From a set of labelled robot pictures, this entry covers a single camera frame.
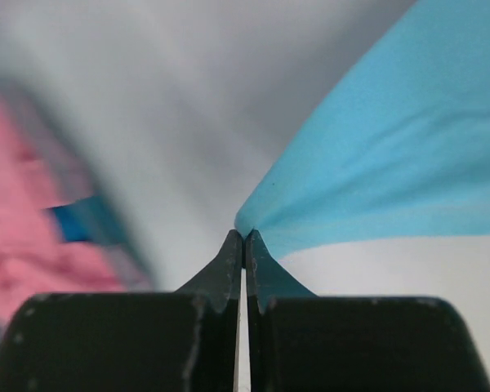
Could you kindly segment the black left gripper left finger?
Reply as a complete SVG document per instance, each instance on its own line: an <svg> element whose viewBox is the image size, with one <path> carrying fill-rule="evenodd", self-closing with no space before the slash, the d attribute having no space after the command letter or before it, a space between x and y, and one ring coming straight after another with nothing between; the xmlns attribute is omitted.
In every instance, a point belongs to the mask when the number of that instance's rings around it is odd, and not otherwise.
<svg viewBox="0 0 490 392"><path fill-rule="evenodd" d="M174 292L43 293L0 342L0 391L233 391L243 239Z"/></svg>

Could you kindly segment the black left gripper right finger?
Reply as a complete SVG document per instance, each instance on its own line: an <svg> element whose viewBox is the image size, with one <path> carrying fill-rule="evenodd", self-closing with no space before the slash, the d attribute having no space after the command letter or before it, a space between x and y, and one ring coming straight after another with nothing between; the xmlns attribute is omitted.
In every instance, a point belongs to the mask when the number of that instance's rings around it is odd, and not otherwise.
<svg viewBox="0 0 490 392"><path fill-rule="evenodd" d="M255 391L490 391L465 321L433 296L318 296L244 242Z"/></svg>

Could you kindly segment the teal t-shirt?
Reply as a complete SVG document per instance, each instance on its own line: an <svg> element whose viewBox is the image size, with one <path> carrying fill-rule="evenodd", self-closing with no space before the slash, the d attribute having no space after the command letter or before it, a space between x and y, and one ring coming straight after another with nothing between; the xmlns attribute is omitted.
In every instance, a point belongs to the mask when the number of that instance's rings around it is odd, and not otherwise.
<svg viewBox="0 0 490 392"><path fill-rule="evenodd" d="M490 235L490 1L418 1L330 91L239 209L272 255Z"/></svg>

